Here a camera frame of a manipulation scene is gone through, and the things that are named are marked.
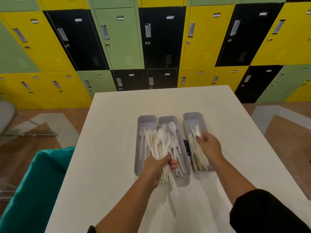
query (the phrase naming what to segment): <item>person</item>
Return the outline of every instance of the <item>person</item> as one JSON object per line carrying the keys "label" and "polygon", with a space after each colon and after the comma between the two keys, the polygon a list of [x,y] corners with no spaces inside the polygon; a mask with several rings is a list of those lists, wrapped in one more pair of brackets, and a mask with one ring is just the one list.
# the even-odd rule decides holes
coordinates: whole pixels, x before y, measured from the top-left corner
{"label": "person", "polygon": [[[202,132],[196,137],[203,153],[216,171],[233,208],[230,224],[237,232],[311,232],[311,229],[276,197],[257,189],[240,174],[222,155],[216,137]],[[134,182],[116,206],[88,233],[134,233],[138,232],[150,195],[159,185],[162,167],[169,163],[171,171],[177,161],[168,154],[161,160],[148,157],[142,174]]]}

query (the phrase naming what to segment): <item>brown floor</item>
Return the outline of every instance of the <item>brown floor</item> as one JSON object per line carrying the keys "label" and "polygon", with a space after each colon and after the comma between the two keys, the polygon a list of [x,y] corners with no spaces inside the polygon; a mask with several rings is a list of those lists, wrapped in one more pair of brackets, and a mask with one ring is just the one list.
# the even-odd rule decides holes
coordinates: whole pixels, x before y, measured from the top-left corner
{"label": "brown floor", "polygon": [[[274,104],[244,104],[251,115],[260,105]],[[311,103],[277,103],[284,108],[311,118]],[[51,109],[51,110],[21,110],[19,115],[31,119],[41,113],[63,113],[76,131],[80,134],[86,119],[88,108]],[[24,120],[16,117],[10,128]],[[29,131],[43,132],[49,128],[47,123]],[[288,121],[280,116],[274,116],[266,131],[265,138],[277,153],[284,166],[293,176],[306,197],[311,200],[311,130]],[[0,179],[18,186],[36,152],[42,149],[61,148],[55,137],[17,137],[0,146]],[[0,215],[7,206],[0,202]]]}

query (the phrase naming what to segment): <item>plastic tray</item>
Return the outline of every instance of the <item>plastic tray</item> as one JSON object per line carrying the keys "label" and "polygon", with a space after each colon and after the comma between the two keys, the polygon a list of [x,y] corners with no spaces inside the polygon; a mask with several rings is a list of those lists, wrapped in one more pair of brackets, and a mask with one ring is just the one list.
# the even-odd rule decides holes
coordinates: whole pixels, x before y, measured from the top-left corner
{"label": "plastic tray", "polygon": [[153,127],[154,129],[157,129],[157,118],[154,115],[143,115],[138,117],[137,121],[137,136],[136,136],[136,151],[135,151],[135,165],[134,165],[134,173],[136,176],[140,176],[142,173],[142,168],[144,167],[145,163],[145,149],[143,147],[142,149],[142,160],[139,161],[139,148],[140,148],[140,136],[139,136],[139,129],[141,127]]}
{"label": "plastic tray", "polygon": [[171,130],[169,129],[169,122],[174,122],[176,124],[176,135],[177,135],[177,138],[178,138],[178,142],[180,144],[180,148],[181,148],[181,162],[183,163],[183,166],[185,167],[185,172],[184,173],[184,177],[181,177],[180,175],[176,176],[176,172],[173,172],[173,176],[174,176],[174,179],[176,180],[182,180],[182,179],[185,179],[187,178],[190,173],[191,173],[191,170],[190,170],[190,164],[188,162],[188,156],[187,156],[187,152],[186,152],[186,148],[185,148],[185,144],[184,144],[184,141],[183,141],[183,138],[181,136],[181,132],[180,132],[180,128],[179,128],[179,124],[178,124],[178,120],[175,116],[165,116],[165,117],[160,117],[159,120],[159,126],[164,123],[166,125],[166,132],[169,133],[169,135],[173,136],[174,134],[171,132]]}
{"label": "plastic tray", "polygon": [[[186,138],[188,139],[188,141],[189,141],[188,134],[189,133],[192,134],[192,130],[195,131],[195,127],[197,124],[199,125],[200,132],[203,132],[203,131],[207,132],[207,128],[206,128],[206,125],[205,125],[205,122],[204,122],[204,119],[203,119],[203,116],[201,113],[199,113],[199,112],[184,113],[183,118],[184,118]],[[192,153],[190,155],[190,158],[191,158],[193,171],[195,171],[195,172],[207,172],[207,171],[200,171],[198,169],[197,164],[194,161]],[[208,166],[208,171],[213,171],[213,168],[211,167],[211,165]]]}

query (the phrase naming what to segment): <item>trash bag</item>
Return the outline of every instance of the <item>trash bag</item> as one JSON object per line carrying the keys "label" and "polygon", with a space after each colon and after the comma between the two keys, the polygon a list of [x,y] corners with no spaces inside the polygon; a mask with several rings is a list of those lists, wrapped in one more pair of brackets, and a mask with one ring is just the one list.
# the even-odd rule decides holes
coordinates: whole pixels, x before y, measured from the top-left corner
{"label": "trash bag", "polygon": [[0,220],[0,232],[44,233],[75,147],[34,156]]}

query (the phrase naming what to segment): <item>forearm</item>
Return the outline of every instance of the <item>forearm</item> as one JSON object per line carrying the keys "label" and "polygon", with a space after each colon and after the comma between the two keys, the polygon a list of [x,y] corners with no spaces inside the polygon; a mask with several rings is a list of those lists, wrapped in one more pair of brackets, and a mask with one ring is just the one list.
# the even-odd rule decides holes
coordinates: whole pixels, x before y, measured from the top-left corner
{"label": "forearm", "polygon": [[139,177],[117,205],[96,225],[96,232],[138,232],[152,191],[150,182]]}
{"label": "forearm", "polygon": [[232,205],[234,205],[238,197],[256,189],[256,187],[239,173],[225,158],[222,157],[218,160],[210,160],[210,162]]}

